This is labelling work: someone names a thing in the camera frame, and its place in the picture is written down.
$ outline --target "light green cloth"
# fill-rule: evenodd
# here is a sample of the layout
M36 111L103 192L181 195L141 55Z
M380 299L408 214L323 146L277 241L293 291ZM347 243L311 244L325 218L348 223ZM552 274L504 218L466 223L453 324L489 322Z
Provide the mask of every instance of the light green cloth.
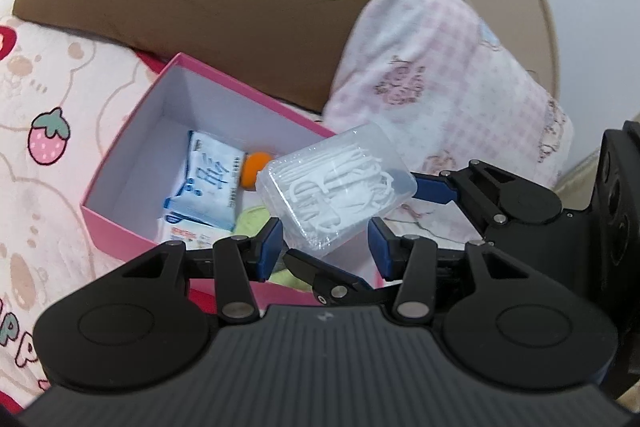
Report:
M264 206L252 206L244 210L236 220L236 227L234 229L234 235L246 235L247 237L254 237L262 227L267 223L271 215ZM269 282L279 284L280 286L288 286L296 290L302 290L309 292L311 286L306 282L301 281L297 277L287 270L280 270L271 274Z

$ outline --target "strawberry print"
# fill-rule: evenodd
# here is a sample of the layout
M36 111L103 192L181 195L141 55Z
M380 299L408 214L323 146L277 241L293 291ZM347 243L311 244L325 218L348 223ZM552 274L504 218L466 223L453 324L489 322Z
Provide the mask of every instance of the strawberry print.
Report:
M18 35L9 26L0 26L0 60L5 58L15 46Z
M38 115L31 122L27 149L38 165L52 165L66 149L71 130L62 117L62 109L56 107L51 112Z

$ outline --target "cardboard box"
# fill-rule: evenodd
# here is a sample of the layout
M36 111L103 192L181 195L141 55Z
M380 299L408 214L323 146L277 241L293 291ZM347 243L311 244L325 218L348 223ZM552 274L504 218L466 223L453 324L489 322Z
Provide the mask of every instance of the cardboard box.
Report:
M164 198L184 181L189 130L246 152L277 155L333 136L280 102L178 54L130 115L86 192L81 212L98 249L130 261L156 245ZM241 193L240 209L260 204L254 192ZM211 281L192 287L213 293ZM268 283L255 283L254 292L261 308L315 303L309 293Z

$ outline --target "orange object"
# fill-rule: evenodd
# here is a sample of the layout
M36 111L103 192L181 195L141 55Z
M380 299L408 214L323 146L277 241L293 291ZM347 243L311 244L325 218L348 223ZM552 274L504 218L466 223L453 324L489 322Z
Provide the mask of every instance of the orange object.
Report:
M242 188L254 188L258 172L264 169L264 166L271 160L273 160L273 156L266 152L254 152L247 155L240 174L240 186Z

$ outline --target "pink gingham pattern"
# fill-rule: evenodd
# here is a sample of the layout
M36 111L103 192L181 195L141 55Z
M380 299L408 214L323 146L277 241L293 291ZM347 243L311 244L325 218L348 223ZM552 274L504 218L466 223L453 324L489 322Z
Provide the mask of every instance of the pink gingham pattern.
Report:
M573 136L558 104L463 0L371 0L323 118L335 132L377 123L413 171L479 159L547 187ZM450 205L411 201L389 218L453 241L477 237Z

